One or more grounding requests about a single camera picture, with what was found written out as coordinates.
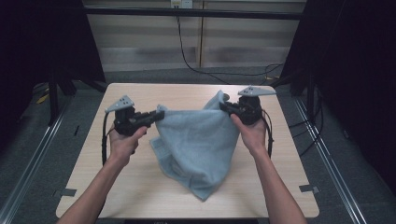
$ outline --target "light blue cloth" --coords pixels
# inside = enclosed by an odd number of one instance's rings
[[[156,121],[160,134],[150,140],[163,172],[205,201],[230,169],[239,131],[219,109],[219,91],[203,110],[165,110]]]

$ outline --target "cable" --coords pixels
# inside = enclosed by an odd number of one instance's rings
[[[323,126],[324,126],[324,116],[323,116],[323,108],[322,108],[322,97],[319,95],[318,91],[318,104],[317,106],[320,108],[320,129],[318,131],[317,136],[315,136],[314,141],[299,155],[300,157],[302,157],[319,139],[320,134],[323,130]]]
[[[105,113],[105,118],[103,121],[103,132],[102,132],[102,165],[105,165],[107,160],[107,134],[106,134],[106,123],[107,123],[108,113]]]
[[[272,130],[273,130],[272,129],[272,121],[271,121],[270,116],[268,115],[268,113],[265,110],[262,110],[262,112],[264,112],[264,115],[266,115],[268,117],[268,120],[270,121],[270,125],[268,126],[267,120],[262,115],[262,120],[264,121],[265,128],[268,132],[268,156],[271,158],[272,148],[273,148],[273,143],[274,143],[273,132],[272,132]]]
[[[262,85],[267,80],[267,77],[268,77],[269,73],[271,73],[272,71],[277,69],[279,66],[283,65],[283,63],[269,64],[269,65],[265,66],[264,72],[257,73],[257,74],[223,73],[223,72],[212,72],[212,73],[209,73],[209,72],[203,72],[203,71],[196,70],[196,69],[192,68],[189,65],[189,63],[186,60],[186,56],[184,54],[183,41],[182,41],[182,38],[181,38],[180,17],[177,17],[177,28],[178,28],[178,37],[179,37],[179,41],[180,41],[181,54],[183,56],[184,63],[187,65],[187,67],[189,67],[190,70],[192,70],[192,71],[194,71],[196,73],[211,76],[211,77],[213,77],[213,78],[217,79],[218,81],[223,82],[225,84],[231,85],[231,83],[229,83],[229,82],[227,82],[225,80],[222,80],[221,78],[216,77],[214,75],[228,75],[228,76],[241,76],[241,77],[257,77],[257,76],[266,75],[265,80],[260,84],[260,85]],[[270,71],[267,71],[269,66],[275,66],[275,68],[271,69]]]
[[[317,111],[315,112],[315,115],[314,115],[314,119],[317,117],[317,115],[318,115],[318,113],[320,112],[320,110],[321,110],[322,108],[321,108],[321,97],[320,97],[320,103],[319,103],[319,98],[318,98],[318,102],[317,102]],[[295,123],[295,124],[291,124],[291,125],[289,125],[289,128],[295,128],[295,127],[297,127],[297,126],[300,126],[300,125],[302,125],[302,124],[305,124],[305,123],[307,123],[309,120],[308,119],[305,119],[305,120],[303,120],[303,121],[301,121],[301,122],[298,122],[298,123]]]
[[[301,133],[297,133],[296,135],[294,135],[292,138],[298,137],[300,135],[302,135],[303,133],[308,132],[308,129],[305,129],[305,131],[301,132]]]
[[[328,38],[329,41],[328,41],[328,43],[327,43],[327,46],[326,46],[325,50],[323,51],[323,55],[322,55],[321,58],[319,59],[319,60],[322,61],[322,62],[323,62],[324,57],[325,57],[325,55],[326,55],[326,53],[327,53],[327,51],[328,51],[328,49],[329,49],[329,47],[330,47],[331,40],[332,40],[332,38],[333,38],[333,36],[334,36],[334,33],[335,33],[336,24],[337,24],[337,23],[339,22],[339,20],[340,20],[341,13],[342,13],[342,11],[343,11],[343,9],[344,9],[345,3],[346,3],[346,0],[343,1],[343,5],[341,6],[341,10],[340,10],[340,12],[338,13],[338,16],[337,16],[337,20],[335,21],[335,24],[334,24],[334,26],[333,26],[333,28],[332,28],[332,33],[331,33],[330,37]],[[321,134],[322,129],[323,129],[323,110],[321,110],[321,125],[320,125],[320,129],[319,129],[319,131],[318,131],[318,134],[317,134],[317,136],[315,137],[314,141],[311,143],[311,145],[309,145],[309,147],[308,147],[306,150],[304,150],[304,151],[300,154],[300,157],[302,157],[302,156],[309,150],[309,148],[311,148],[311,147],[318,141],[318,138],[320,137],[320,134]]]

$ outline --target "gray floor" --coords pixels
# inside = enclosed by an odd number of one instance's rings
[[[263,67],[242,68],[207,68],[210,72],[251,73],[263,72]],[[271,78],[278,76],[280,70],[270,74]],[[231,84],[261,84],[264,76],[246,77],[215,75]],[[107,82],[158,82],[158,83],[207,83],[224,84],[209,75],[197,74],[189,69],[167,69],[136,72],[114,72],[106,74]],[[72,97],[66,109],[64,119],[54,139],[50,143],[44,160],[39,165],[31,185],[24,195],[21,204],[12,219],[12,223],[54,223],[57,220],[55,210],[59,198],[53,197],[57,189],[63,189],[72,172],[79,151],[85,137],[91,128],[93,117],[101,102],[103,94],[91,90],[89,87],[77,83],[78,92]],[[289,125],[302,121],[298,113],[295,100],[290,96],[289,86],[276,88],[279,102]],[[35,153],[41,137],[47,130],[49,121],[49,102],[37,105],[35,100],[41,92],[34,95],[34,100],[29,105],[21,122],[18,124],[14,138],[7,145],[7,150],[0,158],[0,205],[3,207],[9,194],[14,190],[19,177]],[[61,97],[61,102],[66,102],[66,97]],[[322,137],[332,153],[350,192],[355,197],[359,208],[367,223],[394,223],[396,220],[396,199],[387,186],[376,175],[375,170],[361,156],[359,148],[353,141],[343,135],[343,128],[332,115],[331,111],[324,108]],[[305,132],[304,125],[290,128],[291,134]],[[312,142],[308,133],[303,133],[294,138],[299,152],[305,150]],[[339,191],[334,185],[329,171],[323,164],[316,147],[302,157],[302,163],[312,186],[319,188],[315,195],[320,214],[318,217],[309,218],[309,223],[354,223],[348,213]],[[98,223],[123,223],[123,220],[102,219]],[[150,221],[131,221],[130,223],[153,223]],[[179,220],[168,223],[190,223]],[[259,223],[268,223],[266,218],[259,219]]]

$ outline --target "table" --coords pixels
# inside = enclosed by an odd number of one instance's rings
[[[74,197],[63,196],[56,211],[60,217],[89,186],[102,167],[101,138],[105,109],[128,95],[136,111],[148,112],[157,105],[169,109],[201,109],[219,90],[237,102],[237,93],[246,86],[131,84],[114,83],[107,88],[93,120],[76,166],[66,186],[76,189]],[[273,122],[274,150],[272,160],[306,217],[318,215],[318,205],[311,191],[302,193],[299,186],[308,185],[304,167],[290,135],[288,125],[276,95],[261,96],[262,107]],[[110,113],[107,128],[114,120]],[[253,158],[242,142],[233,154],[230,173],[219,188],[202,202],[176,180],[160,169],[149,139],[158,136],[153,124],[139,140],[139,148],[122,170],[106,199],[99,217],[113,218],[257,218],[268,217],[262,187]]]

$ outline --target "forearm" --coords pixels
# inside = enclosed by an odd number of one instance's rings
[[[271,223],[306,223],[304,214],[276,171],[265,148],[255,155],[257,171]]]
[[[64,213],[58,223],[94,223],[122,166],[109,158],[88,188]]]

